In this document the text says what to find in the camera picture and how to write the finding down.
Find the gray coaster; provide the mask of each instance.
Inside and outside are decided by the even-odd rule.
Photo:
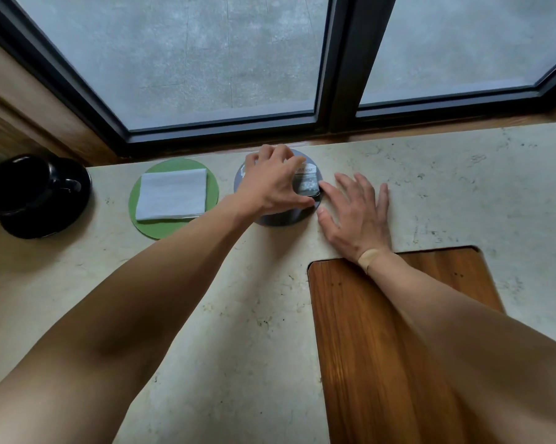
[[[315,165],[317,167],[317,173],[316,173],[317,182],[323,180],[323,177],[321,176],[321,171],[319,171],[319,167],[315,162],[313,162],[313,160],[311,160],[307,155],[301,153],[300,151],[292,150],[292,152],[294,153],[295,156],[305,156],[307,159],[306,163]],[[237,191],[237,188],[239,187],[239,184],[243,179],[244,167],[245,164],[241,165],[241,167],[237,171],[237,174],[235,175],[235,183],[233,184],[233,189],[235,192]],[[295,178],[293,179],[293,187],[295,188],[295,191],[297,191],[297,188],[301,185],[300,182],[301,181],[297,180],[297,177],[295,176]],[[274,215],[262,216],[258,221],[256,221],[256,223],[262,226],[289,226],[292,224],[296,224],[299,221],[302,221],[303,219],[311,216],[315,212],[315,210],[317,210],[319,204],[321,203],[322,197],[323,197],[323,192],[319,191],[317,196],[313,196],[313,198],[315,199],[314,207],[309,207],[308,209],[304,209],[304,210],[292,209]]]

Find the black ceramic cup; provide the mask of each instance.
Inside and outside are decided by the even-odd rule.
[[[59,193],[78,193],[81,183],[59,170],[60,159],[34,154],[0,164],[0,215],[14,216],[41,208]]]

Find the white cloth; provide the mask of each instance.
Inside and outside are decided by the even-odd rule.
[[[142,175],[137,221],[195,218],[205,211],[205,168]]]

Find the right arm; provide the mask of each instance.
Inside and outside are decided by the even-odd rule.
[[[337,209],[319,223],[328,241],[357,263],[377,249],[368,275],[442,366],[449,382],[506,444],[556,443],[556,342],[410,267],[391,250],[389,195],[337,174],[347,197],[321,182]]]

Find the bandage on wrist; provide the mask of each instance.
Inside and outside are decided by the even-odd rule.
[[[361,267],[366,274],[369,273],[369,265],[373,263],[378,253],[379,249],[369,249],[368,251],[364,251],[359,257],[358,266]]]

